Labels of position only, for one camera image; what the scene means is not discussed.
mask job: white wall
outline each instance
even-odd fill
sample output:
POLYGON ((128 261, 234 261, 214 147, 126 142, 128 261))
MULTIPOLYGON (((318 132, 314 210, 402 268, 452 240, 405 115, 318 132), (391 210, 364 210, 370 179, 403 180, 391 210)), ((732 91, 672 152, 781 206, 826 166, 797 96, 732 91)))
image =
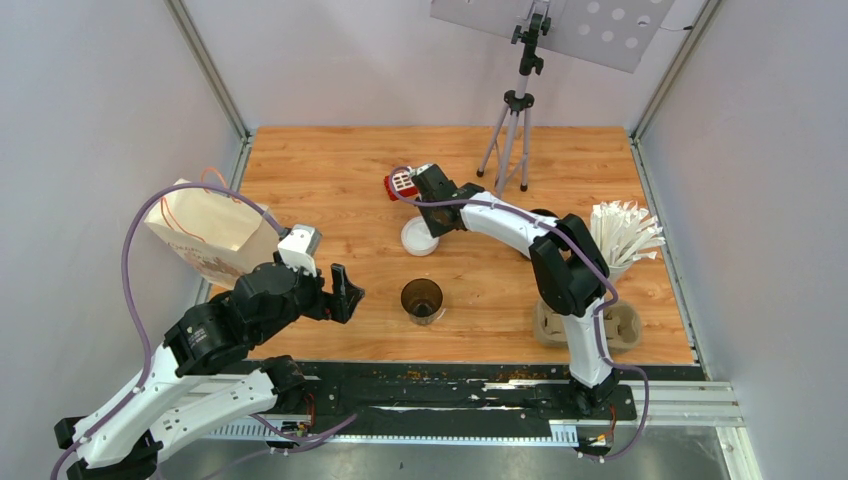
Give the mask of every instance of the white wall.
MULTIPOLYGON (((119 269, 130 219, 179 176, 231 169, 237 141, 161 1, 4 2, 0 65, 0 477, 42 479, 53 425, 141 366, 119 269)), ((157 341, 198 277, 143 229, 131 278, 157 341)))
MULTIPOLYGON (((676 0, 664 24, 703 1, 676 0)), ((521 45, 431 19, 428 0, 186 3, 252 128, 488 125, 518 79, 521 45)), ((632 75, 542 51, 534 121, 634 127, 685 35, 659 31, 632 75)))
POLYGON ((645 139, 699 341, 770 480, 848 471, 845 18, 725 0, 645 139))

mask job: wooden surface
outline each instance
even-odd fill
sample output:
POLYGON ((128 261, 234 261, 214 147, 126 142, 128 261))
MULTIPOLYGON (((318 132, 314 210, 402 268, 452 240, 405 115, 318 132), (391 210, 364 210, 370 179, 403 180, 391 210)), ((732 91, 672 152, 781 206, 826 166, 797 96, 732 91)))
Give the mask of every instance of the wooden surface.
MULTIPOLYGON (((316 255, 319 268, 329 276, 331 263, 344 265, 367 293, 347 325, 301 318, 252 357, 567 362, 567 350, 544 347, 533 337, 539 294, 530 262, 521 254, 470 232, 442 237, 428 257, 410 256, 401 245, 401 228, 417 210, 389 201, 383 177, 398 165, 438 163, 457 185, 474 182, 491 189, 496 159, 483 178, 474 174, 489 132, 482 127, 260 129, 241 191, 270 205, 283 225, 317 227, 324 235, 316 255), (427 327, 410 322, 400 306, 401 289, 419 277, 441 286, 447 309, 427 327)), ((529 183, 522 193, 513 179, 504 200, 560 216, 576 213, 587 221, 592 205, 601 201, 645 203, 620 128, 535 128, 529 183)), ((621 298, 641 314, 644 331, 642 344, 617 360, 692 363, 662 261, 637 263, 618 286, 621 298)))

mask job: paper bag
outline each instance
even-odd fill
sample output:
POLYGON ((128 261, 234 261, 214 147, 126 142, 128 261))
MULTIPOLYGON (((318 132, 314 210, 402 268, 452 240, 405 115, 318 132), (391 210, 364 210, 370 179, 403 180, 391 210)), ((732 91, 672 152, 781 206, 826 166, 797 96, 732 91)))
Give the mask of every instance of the paper bag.
POLYGON ((232 289, 238 277, 273 261, 278 234, 253 208, 201 188, 177 190, 165 199, 144 223, 209 282, 232 289))

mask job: white plastic lid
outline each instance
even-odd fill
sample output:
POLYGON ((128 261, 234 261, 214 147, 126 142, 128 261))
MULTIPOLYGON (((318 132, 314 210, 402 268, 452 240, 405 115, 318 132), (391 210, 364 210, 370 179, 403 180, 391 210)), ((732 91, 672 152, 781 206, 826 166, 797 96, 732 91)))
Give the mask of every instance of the white plastic lid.
POLYGON ((439 239, 430 235, 424 217, 415 217, 406 222, 400 232, 400 240, 403 242, 403 248, 416 257, 430 255, 439 246, 439 239))

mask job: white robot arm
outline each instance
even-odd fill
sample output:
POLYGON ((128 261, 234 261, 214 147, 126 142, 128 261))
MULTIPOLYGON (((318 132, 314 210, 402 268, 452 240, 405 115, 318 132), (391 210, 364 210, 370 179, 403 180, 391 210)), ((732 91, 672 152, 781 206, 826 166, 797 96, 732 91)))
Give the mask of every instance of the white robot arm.
POLYGON ((567 235, 608 276, 609 267, 583 220, 576 215, 562 219, 539 215, 512 205, 510 211, 495 208, 497 204, 508 204, 472 183, 458 188, 438 165, 411 170, 410 177, 423 202, 470 200, 462 205, 419 206, 433 237, 454 230, 479 232, 500 240, 531 260, 539 293, 561 317, 568 336, 571 376, 585 387, 579 403, 587 408, 603 403, 618 381, 617 374, 603 360, 609 356, 605 332, 600 332, 601 350, 593 319, 606 289, 579 258, 563 257, 569 247, 550 231, 557 229, 567 235))
POLYGON ((221 375, 301 316, 347 323, 365 292, 332 265, 333 292, 312 257, 321 234, 296 225, 284 233, 274 262, 236 281, 232 291, 188 309, 165 334, 151 358, 150 375, 132 378, 100 409, 85 418, 64 418, 54 427, 60 448, 79 444, 70 480, 148 478, 157 464, 218 427, 299 401, 305 382, 289 356, 267 359, 247 375, 221 375), (190 391, 205 396, 185 403, 190 391), (131 390, 133 396, 91 438, 86 432, 131 390))

